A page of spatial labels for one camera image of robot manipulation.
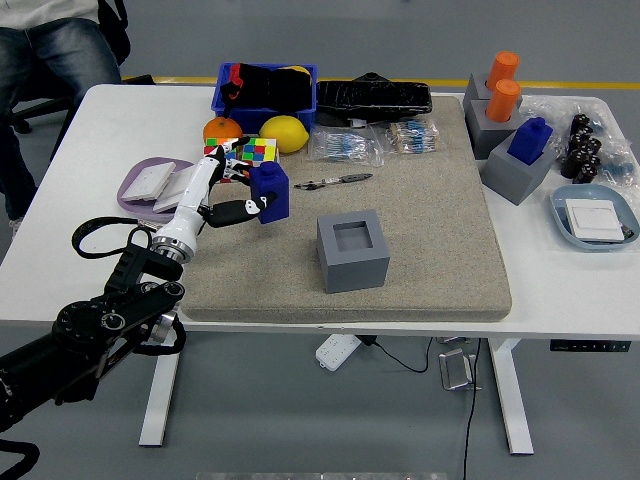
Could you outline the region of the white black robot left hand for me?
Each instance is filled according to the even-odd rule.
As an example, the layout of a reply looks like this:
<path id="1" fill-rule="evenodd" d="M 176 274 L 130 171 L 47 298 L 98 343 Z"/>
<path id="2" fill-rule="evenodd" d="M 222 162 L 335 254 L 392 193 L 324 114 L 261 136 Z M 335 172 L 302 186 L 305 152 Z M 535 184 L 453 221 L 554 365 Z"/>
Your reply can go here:
<path id="1" fill-rule="evenodd" d="M 150 245 L 152 251 L 188 263 L 196 253 L 196 237 L 204 224 L 221 228 L 249 221 L 277 199 L 277 193 L 268 192 L 248 200 L 232 200 L 214 206 L 208 204 L 211 189 L 227 170 L 235 167 L 247 169 L 244 164 L 228 164 L 225 155 L 249 140 L 249 137 L 233 138 L 199 161 L 173 219 L 154 234 Z"/>

